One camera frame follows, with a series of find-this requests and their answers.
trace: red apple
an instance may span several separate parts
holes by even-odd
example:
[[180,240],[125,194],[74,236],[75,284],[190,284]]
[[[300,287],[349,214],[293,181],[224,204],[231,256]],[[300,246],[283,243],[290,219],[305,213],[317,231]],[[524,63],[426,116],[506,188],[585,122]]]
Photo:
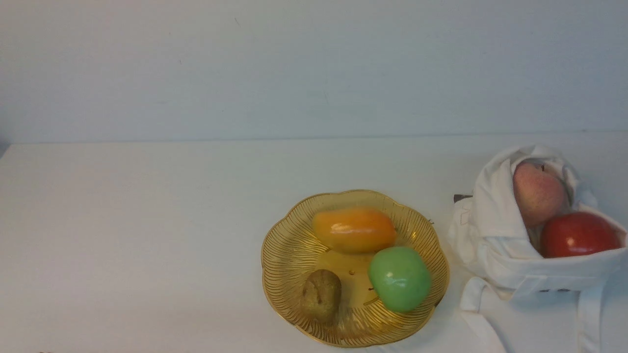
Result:
[[603,218],[575,212],[550,219],[541,233],[544,258],[563,258],[599,253],[621,247],[619,238]]

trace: green apple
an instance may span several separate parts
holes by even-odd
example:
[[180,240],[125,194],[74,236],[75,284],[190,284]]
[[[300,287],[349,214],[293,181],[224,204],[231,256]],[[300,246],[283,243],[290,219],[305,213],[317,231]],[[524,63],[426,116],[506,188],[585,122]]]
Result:
[[369,265],[369,279],[384,306],[401,313],[418,307],[431,286],[431,274],[421,255],[402,246],[375,254]]

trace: apple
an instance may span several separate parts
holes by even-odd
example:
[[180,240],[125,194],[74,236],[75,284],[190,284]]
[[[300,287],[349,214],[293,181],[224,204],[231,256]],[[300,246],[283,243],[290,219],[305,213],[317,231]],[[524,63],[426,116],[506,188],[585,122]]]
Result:
[[565,204],[563,184],[544,165],[520,163],[512,176],[512,186],[521,218],[528,228],[554,217]]
[[375,254],[369,279],[384,306],[398,313],[413,310],[430,293],[430,270],[409,247],[393,246]]
[[554,217],[541,232],[540,253],[544,258],[589,255],[620,247],[610,224],[586,212]]

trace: kiwi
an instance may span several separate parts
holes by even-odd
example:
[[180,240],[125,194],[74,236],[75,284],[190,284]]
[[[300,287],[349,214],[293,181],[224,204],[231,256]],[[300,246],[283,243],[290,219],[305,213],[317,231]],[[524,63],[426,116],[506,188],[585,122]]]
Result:
[[320,323],[333,323],[338,313],[341,291],[340,278],[335,273],[326,269],[312,272],[303,286],[303,313]]

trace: white cloth bag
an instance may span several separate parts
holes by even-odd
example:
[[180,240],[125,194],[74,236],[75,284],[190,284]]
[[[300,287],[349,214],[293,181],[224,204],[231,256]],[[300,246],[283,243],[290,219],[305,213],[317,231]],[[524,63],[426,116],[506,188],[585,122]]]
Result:
[[[514,198],[512,175],[524,160],[544,163],[564,181],[570,208],[606,219],[623,247],[587,256],[542,258],[531,243]],[[506,301],[539,291],[579,291],[578,351],[600,353],[602,290],[625,254],[627,232],[596,207],[595,197],[561,153],[539,145],[500,152],[480,172],[473,196],[455,202],[448,240],[463,264],[477,275],[463,290],[461,314],[487,352],[505,352],[494,329],[479,313],[482,293],[489,288]]]

